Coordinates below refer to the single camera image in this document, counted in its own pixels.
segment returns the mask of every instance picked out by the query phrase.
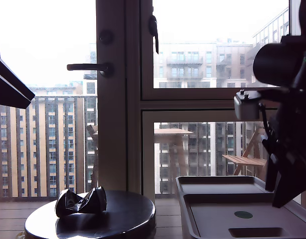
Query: apartment building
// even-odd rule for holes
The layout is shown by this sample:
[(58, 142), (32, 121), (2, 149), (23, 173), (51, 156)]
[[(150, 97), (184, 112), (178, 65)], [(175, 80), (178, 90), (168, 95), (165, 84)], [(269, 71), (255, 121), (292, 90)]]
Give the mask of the apartment building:
[(36, 97), (27, 109), (0, 106), (0, 198), (88, 190), (96, 144), (85, 128), (97, 124), (95, 86), (30, 89)]

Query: balcony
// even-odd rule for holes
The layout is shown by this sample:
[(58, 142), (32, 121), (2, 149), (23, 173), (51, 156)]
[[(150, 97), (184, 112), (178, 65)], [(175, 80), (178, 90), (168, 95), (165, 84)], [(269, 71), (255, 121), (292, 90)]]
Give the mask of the balcony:
[(202, 65), (203, 64), (203, 57), (185, 57), (184, 59), (173, 59), (172, 57), (168, 57), (166, 59), (166, 63), (168, 66), (172, 65)]
[(189, 79), (201, 80), (203, 78), (203, 74), (204, 74), (204, 72), (198, 72), (198, 73), (191, 72), (191, 74), (188, 74), (188, 73), (184, 73), (184, 74), (180, 74), (180, 73), (172, 74), (171, 72), (168, 72), (167, 79), (168, 80), (185, 80), (185, 79), (188, 79), (188, 80)]

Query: door handle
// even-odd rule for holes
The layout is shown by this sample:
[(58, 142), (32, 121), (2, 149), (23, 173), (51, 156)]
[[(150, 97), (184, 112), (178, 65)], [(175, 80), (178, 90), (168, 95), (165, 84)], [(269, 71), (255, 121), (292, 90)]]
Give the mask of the door handle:
[(68, 64), (68, 71), (100, 71), (100, 74), (105, 77), (111, 77), (114, 74), (114, 66), (112, 63), (106, 62), (103, 64)]

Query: wooden folding chair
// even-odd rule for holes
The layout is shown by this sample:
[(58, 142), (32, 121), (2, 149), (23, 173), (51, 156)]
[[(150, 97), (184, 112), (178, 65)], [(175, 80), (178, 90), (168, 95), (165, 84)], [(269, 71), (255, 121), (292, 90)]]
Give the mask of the wooden folding chair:
[[(264, 169), (266, 168), (266, 160), (260, 158), (259, 146), (258, 146), (259, 144), (258, 136), (263, 134), (265, 134), (265, 130), (263, 128), (257, 128), (255, 130), (242, 156), (223, 155), (224, 158), (234, 162), (237, 165), (233, 175), (238, 175), (243, 166), (254, 166), (255, 175), (263, 179), (265, 175)], [(252, 147), (254, 147), (254, 158), (248, 158), (248, 155)]]

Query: glass door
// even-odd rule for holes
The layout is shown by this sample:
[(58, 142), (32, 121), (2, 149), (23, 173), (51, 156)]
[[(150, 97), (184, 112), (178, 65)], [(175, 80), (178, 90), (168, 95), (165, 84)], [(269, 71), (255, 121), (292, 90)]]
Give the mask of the glass door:
[(0, 0), (0, 55), (35, 93), (27, 109), (0, 106), (0, 238), (66, 188), (125, 190), (123, 1)]

